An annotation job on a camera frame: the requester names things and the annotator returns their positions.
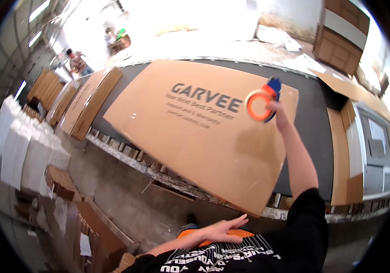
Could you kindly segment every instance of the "window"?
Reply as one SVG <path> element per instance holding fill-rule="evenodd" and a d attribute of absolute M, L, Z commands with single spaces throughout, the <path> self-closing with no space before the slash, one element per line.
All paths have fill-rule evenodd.
<path fill-rule="evenodd" d="M 34 37 L 33 39 L 30 41 L 30 43 L 28 44 L 28 47 L 31 47 L 34 42 L 39 38 L 40 34 L 42 33 L 42 31 L 38 32 Z"/>
<path fill-rule="evenodd" d="M 26 81 L 23 81 L 22 84 L 21 84 L 21 87 L 19 87 L 19 89 L 18 89 L 18 92 L 16 92 L 15 101 L 16 101 L 16 99 L 19 97 L 19 94 L 21 94 L 21 92 L 22 92 L 22 90 L 24 89 L 25 85 L 27 85 L 27 82 L 26 82 Z"/>
<path fill-rule="evenodd" d="M 51 0 L 46 0 L 43 4 L 40 5 L 40 7 L 38 7 L 35 11 L 33 11 L 31 14 L 30 14 L 30 18 L 28 20 L 28 22 L 31 22 L 34 18 L 36 18 L 42 11 L 44 11 L 44 9 L 46 7 L 49 6 L 50 4 L 50 1 Z"/>

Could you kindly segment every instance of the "packing tape roll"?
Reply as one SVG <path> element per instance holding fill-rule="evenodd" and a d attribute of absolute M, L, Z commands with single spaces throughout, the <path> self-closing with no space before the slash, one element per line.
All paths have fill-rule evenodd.
<path fill-rule="evenodd" d="M 262 89 L 254 90 L 248 94 L 247 98 L 245 99 L 245 108 L 252 119 L 266 123 L 274 117 L 275 112 L 265 109 L 265 112 L 259 114 L 254 111 L 253 102 L 256 100 L 263 100 L 265 105 L 268 105 L 272 100 L 278 101 L 279 98 L 280 91 L 275 91 L 269 86 L 268 82 L 268 84 L 262 86 Z"/>

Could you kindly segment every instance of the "black conveyor belt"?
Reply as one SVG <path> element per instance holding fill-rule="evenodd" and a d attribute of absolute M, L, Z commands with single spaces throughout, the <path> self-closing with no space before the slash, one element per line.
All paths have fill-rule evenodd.
<path fill-rule="evenodd" d="M 320 80 L 306 78 L 293 72 L 285 72 L 282 69 L 225 60 L 194 60 L 193 62 L 223 66 L 265 78 L 270 76 L 277 77 L 282 83 L 298 89 L 299 99 L 295 126 L 316 167 L 319 179 L 319 193 L 323 200 L 330 201 L 333 190 L 333 143 L 326 108 L 341 110 L 345 104 L 346 97 L 335 93 Z M 125 87 L 147 66 L 148 63 L 121 68 L 123 76 L 100 108 L 92 123 L 93 128 L 104 132 L 114 139 L 129 143 L 127 139 L 111 127 L 103 118 L 103 115 Z M 274 192 L 291 196 L 287 161 L 285 161 L 281 170 Z"/>

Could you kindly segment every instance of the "black t-shirt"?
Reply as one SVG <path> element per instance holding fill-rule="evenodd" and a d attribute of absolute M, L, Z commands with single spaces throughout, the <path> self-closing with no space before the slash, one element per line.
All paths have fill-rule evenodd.
<path fill-rule="evenodd" d="M 302 193 L 287 215 L 286 227 L 243 238 L 241 244 L 212 243 L 144 255 L 124 273 L 150 272 L 320 272 L 327 254 L 325 204 L 317 189 Z"/>

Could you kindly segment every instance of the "tape dispenser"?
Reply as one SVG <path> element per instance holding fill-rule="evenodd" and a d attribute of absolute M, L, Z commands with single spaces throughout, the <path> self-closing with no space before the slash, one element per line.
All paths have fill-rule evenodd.
<path fill-rule="evenodd" d="M 245 99 L 245 108 L 247 109 L 250 117 L 256 121 L 262 121 L 263 123 L 270 121 L 275 116 L 275 112 L 267 110 L 265 107 L 263 107 L 262 113 L 260 111 L 256 111 L 254 110 L 253 103 L 257 100 L 262 100 L 264 102 L 264 106 L 266 106 L 271 101 L 278 101 L 280 98 L 280 89 L 280 80 L 278 78 L 271 77 L 268 79 L 267 83 L 262 86 L 262 88 L 249 93 Z"/>

